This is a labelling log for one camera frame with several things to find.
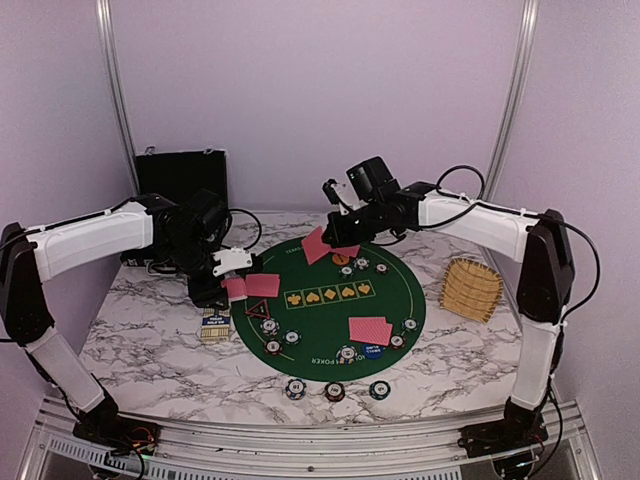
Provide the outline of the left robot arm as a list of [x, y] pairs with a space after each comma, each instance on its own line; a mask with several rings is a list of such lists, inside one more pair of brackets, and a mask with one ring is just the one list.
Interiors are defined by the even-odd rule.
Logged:
[[102, 443], [119, 444], [126, 423], [80, 360], [80, 337], [72, 333], [70, 321], [57, 320], [62, 303], [54, 294], [65, 291], [69, 304], [99, 306], [105, 290], [83, 287], [73, 276], [86, 275], [93, 266], [113, 266], [124, 252], [151, 250], [185, 279], [195, 306], [226, 304], [221, 282], [230, 267], [222, 244], [229, 217], [224, 200], [200, 190], [182, 203], [147, 194], [75, 218], [29, 227], [14, 222], [4, 228], [1, 319], [8, 339], [88, 415], [86, 426]]

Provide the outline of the blue small blind button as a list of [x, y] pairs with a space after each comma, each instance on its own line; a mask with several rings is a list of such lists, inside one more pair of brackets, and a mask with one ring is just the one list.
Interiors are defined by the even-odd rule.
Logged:
[[380, 359], [385, 352], [385, 347], [375, 344], [362, 344], [361, 353], [366, 359]]

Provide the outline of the teal chip stack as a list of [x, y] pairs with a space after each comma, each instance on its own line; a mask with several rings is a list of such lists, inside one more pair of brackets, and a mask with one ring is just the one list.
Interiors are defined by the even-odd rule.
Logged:
[[369, 395], [377, 401], [386, 399], [391, 393], [391, 386], [384, 380], [376, 380], [369, 385]]

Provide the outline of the red card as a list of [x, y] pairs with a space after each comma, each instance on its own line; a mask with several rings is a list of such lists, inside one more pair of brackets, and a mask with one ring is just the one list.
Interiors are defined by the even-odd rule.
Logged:
[[348, 246], [348, 247], [332, 247], [330, 251], [334, 254], [346, 256], [346, 257], [357, 257], [360, 251], [360, 246]]
[[385, 317], [350, 317], [349, 335], [352, 341], [367, 342], [367, 330], [371, 324], [387, 323]]
[[280, 275], [273, 273], [248, 274], [245, 277], [246, 294], [249, 297], [277, 298], [280, 291]]

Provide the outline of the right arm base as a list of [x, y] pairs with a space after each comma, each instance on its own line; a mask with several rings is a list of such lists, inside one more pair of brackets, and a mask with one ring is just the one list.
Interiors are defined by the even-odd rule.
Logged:
[[542, 443], [549, 438], [543, 425], [546, 400], [527, 409], [508, 398], [499, 420], [462, 427], [457, 444], [469, 458], [481, 457]]

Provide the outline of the brown chip stack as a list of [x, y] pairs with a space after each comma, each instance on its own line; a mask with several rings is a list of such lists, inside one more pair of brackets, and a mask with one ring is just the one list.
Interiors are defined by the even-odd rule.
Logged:
[[329, 382], [324, 387], [324, 394], [330, 402], [340, 402], [345, 397], [345, 387], [341, 382]]

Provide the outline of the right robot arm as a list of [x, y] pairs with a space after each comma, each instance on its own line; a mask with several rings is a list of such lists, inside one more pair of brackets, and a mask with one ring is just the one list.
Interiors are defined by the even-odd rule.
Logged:
[[476, 245], [502, 274], [522, 335], [510, 395], [520, 409], [497, 423], [495, 438], [506, 448], [519, 446], [535, 427], [525, 410], [539, 407], [546, 395], [575, 276], [562, 216], [472, 200], [424, 181], [354, 189], [330, 179], [322, 190], [337, 208], [323, 234], [333, 247], [369, 242], [386, 230], [438, 233]]

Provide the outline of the orange big blind button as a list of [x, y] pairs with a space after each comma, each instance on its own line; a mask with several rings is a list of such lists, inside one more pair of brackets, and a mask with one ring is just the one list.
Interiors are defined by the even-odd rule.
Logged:
[[351, 261], [349, 256], [337, 254], [337, 253], [331, 256], [331, 260], [335, 265], [338, 265], [338, 266], [348, 265]]

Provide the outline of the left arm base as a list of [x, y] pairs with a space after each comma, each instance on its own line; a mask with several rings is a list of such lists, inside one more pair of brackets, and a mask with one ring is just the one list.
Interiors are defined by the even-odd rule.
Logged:
[[153, 422], [122, 417], [113, 397], [102, 387], [104, 399], [91, 411], [79, 410], [73, 435], [109, 447], [113, 456], [152, 454], [160, 427]]

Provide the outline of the blue white chip stack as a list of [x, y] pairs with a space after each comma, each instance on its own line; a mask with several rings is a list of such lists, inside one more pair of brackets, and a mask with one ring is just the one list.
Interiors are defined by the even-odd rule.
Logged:
[[299, 378], [290, 379], [284, 389], [285, 395], [290, 400], [300, 400], [306, 395], [306, 383]]

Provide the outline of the red back card deck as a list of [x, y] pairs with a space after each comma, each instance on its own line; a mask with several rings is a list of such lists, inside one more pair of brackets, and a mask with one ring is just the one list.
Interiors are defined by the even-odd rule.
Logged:
[[221, 282], [221, 286], [226, 290], [228, 300], [233, 303], [248, 298], [245, 280], [242, 277], [229, 277]]

